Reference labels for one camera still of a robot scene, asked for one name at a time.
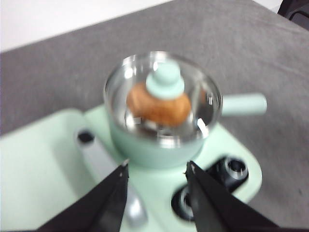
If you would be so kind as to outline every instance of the mint green knob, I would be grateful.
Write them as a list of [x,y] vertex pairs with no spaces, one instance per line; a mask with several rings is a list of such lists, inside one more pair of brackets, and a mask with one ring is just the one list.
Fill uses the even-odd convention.
[[180,68],[174,61],[159,63],[158,68],[146,78],[148,92],[162,100],[172,100],[184,92],[184,81]]

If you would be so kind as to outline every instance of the toy stove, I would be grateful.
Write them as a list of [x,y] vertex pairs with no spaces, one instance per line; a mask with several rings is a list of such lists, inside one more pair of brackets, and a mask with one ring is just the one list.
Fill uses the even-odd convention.
[[[125,159],[113,145],[104,105],[85,113],[63,110],[2,137],[2,230],[35,229],[98,183],[76,143],[76,132],[85,128],[102,142],[115,162]],[[225,157],[245,165],[241,170],[248,172],[246,178],[229,186],[233,195],[246,203],[261,186],[260,166],[247,148],[217,124],[192,160],[211,173],[224,167]],[[196,231],[187,207],[190,203],[185,200],[185,170],[186,163],[152,169],[130,162],[129,184],[143,202],[147,220],[132,226],[124,217],[121,231]]]

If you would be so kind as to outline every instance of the gray tablecloth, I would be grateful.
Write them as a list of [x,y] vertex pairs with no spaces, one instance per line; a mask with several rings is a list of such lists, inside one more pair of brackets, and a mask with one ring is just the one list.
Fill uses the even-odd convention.
[[2,133],[102,103],[116,63],[149,50],[194,60],[223,93],[266,95],[264,116],[221,121],[261,164],[250,205],[309,227],[309,32],[251,0],[175,0],[1,54]]

